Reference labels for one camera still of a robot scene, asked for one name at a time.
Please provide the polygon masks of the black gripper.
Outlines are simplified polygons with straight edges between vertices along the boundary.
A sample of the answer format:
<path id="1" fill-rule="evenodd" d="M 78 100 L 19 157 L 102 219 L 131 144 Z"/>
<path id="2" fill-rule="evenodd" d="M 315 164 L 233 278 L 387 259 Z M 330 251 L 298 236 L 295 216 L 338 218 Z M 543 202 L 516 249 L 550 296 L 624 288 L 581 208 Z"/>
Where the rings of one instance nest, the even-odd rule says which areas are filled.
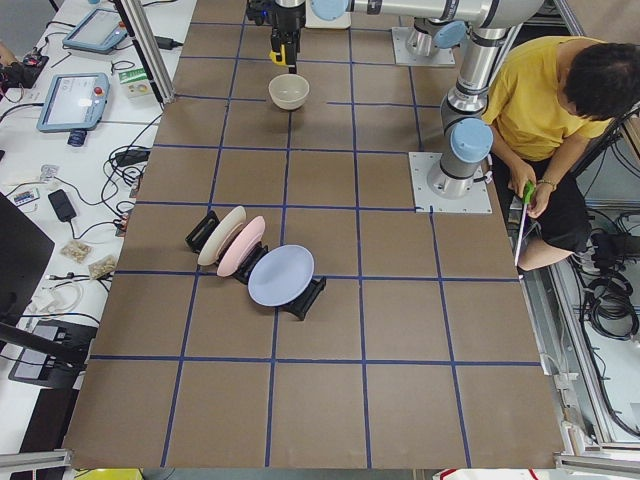
<path id="1" fill-rule="evenodd" d="M 305 26 L 304 0 L 275 0 L 272 5 L 272 51 L 273 63 L 286 63 L 290 74 L 297 74 L 297 57 L 300 52 L 301 30 Z"/>

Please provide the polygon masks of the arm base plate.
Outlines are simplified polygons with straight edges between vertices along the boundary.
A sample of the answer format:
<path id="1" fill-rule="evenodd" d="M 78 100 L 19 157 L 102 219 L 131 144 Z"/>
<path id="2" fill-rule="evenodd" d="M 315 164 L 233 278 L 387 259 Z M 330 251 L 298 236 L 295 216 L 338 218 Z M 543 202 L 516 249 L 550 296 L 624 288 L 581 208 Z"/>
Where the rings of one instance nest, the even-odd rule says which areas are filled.
<path id="1" fill-rule="evenodd" d="M 441 156 L 437 152 L 408 153 L 415 211 L 425 214 L 491 214 L 482 164 L 476 167 L 471 177 L 456 179 L 442 170 Z"/>
<path id="2" fill-rule="evenodd" d="M 393 27 L 392 40 L 395 63 L 404 66 L 453 68 L 455 58 L 451 48 L 439 48 L 435 38 L 413 27 Z"/>

